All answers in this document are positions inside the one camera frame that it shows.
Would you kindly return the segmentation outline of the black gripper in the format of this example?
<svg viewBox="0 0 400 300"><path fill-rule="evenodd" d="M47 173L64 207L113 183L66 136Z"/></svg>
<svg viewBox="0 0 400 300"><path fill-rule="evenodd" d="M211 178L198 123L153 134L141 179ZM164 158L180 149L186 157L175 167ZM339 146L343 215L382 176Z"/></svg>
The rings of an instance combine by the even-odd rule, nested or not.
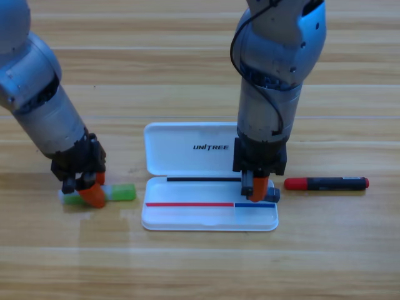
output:
<svg viewBox="0 0 400 300"><path fill-rule="evenodd" d="M105 183L106 152L94 133L86 132L72 148L51 155L51 171L62 182L62 192L78 191L93 208L106 205L101 187Z"/></svg>
<svg viewBox="0 0 400 300"><path fill-rule="evenodd" d="M270 174L282 176L287 163L287 138L257 142L246 136L234 140L232 170L241 173L241 194L257 203L268 193Z"/></svg>

